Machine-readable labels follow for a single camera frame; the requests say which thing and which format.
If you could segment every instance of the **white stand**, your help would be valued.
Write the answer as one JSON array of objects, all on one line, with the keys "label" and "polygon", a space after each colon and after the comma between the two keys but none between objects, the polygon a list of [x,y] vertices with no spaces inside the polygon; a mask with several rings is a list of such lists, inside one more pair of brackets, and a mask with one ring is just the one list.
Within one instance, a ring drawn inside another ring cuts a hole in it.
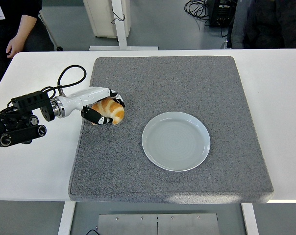
[{"label": "white stand", "polygon": [[[117,16],[123,19],[123,10],[121,0],[111,0],[112,8]],[[119,40],[119,46],[90,46],[89,51],[95,50],[158,50],[158,47],[129,47],[127,46],[124,21],[115,20],[115,27]]]}]

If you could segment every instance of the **ceramic plate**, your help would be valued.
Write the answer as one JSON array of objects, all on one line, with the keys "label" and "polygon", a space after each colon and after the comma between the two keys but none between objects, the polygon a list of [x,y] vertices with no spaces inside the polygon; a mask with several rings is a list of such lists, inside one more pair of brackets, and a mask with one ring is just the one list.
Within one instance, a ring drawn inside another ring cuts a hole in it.
[{"label": "ceramic plate", "polygon": [[144,128],[142,145],[147,157],[169,171],[186,171],[200,165],[210,149],[206,127],[192,115],[167,112]]}]

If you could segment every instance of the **croissant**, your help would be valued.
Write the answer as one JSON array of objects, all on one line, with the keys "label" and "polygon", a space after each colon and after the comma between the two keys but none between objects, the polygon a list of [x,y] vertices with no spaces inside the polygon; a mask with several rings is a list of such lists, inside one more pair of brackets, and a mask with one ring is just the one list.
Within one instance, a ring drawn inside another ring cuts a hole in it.
[{"label": "croissant", "polygon": [[107,118],[112,118],[113,125],[119,124],[124,118],[124,108],[121,104],[115,102],[111,98],[105,98],[97,103],[95,103],[92,107],[93,110],[96,110],[102,116]]}]

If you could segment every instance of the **person's hand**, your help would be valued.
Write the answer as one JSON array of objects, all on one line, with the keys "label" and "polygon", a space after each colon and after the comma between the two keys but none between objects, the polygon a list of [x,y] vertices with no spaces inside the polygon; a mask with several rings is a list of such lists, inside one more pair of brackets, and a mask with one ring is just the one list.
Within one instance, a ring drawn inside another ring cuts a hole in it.
[{"label": "person's hand", "polygon": [[7,58],[13,58],[14,55],[23,51],[24,44],[25,40],[17,36],[12,38],[6,48],[6,53],[8,53]]}]

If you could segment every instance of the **black cable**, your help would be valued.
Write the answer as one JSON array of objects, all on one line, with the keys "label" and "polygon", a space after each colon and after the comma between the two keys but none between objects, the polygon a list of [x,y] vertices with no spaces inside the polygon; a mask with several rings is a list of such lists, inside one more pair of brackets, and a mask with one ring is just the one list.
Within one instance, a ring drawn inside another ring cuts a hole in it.
[{"label": "black cable", "polygon": [[115,20],[118,20],[118,21],[125,21],[125,15],[123,14],[123,19],[121,19],[120,17],[118,17],[117,16],[117,14],[115,14],[115,12],[113,11],[113,9],[112,9],[112,12],[113,12],[113,14],[117,17],[117,18],[115,18],[113,21],[111,21],[111,24],[115,24]]},{"label": "black cable", "polygon": [[226,36],[227,36],[227,34],[226,35],[222,35],[222,27],[221,27],[221,37],[225,38]]},{"label": "black cable", "polygon": [[[71,83],[71,84],[68,84],[68,85],[60,85],[61,78],[63,77],[63,75],[65,74],[65,72],[66,72],[67,70],[69,70],[70,68],[74,68],[74,67],[77,67],[77,68],[82,69],[82,70],[84,71],[84,76],[83,76],[79,81],[77,81],[77,82],[74,82],[74,83]],[[41,91],[42,91],[42,92],[47,92],[47,93],[50,92],[50,91],[54,91],[54,94],[55,94],[55,90],[57,90],[57,89],[66,88],[66,87],[72,87],[72,86],[75,86],[75,85],[81,83],[81,82],[86,78],[86,76],[87,76],[87,72],[86,72],[86,70],[84,69],[84,67],[82,67],[82,66],[80,66],[80,65],[70,65],[70,66],[66,67],[66,68],[61,72],[61,74],[60,74],[60,76],[59,76],[59,78],[58,78],[58,83],[57,83],[58,85],[57,85],[56,87],[45,87],[45,88],[43,88]]]},{"label": "black cable", "polygon": [[100,233],[97,232],[97,230],[91,229],[86,235],[88,235],[91,231],[96,232],[98,235],[100,235]]},{"label": "black cable", "polygon": [[206,0],[190,0],[185,4],[184,10],[197,19],[208,20]]}]

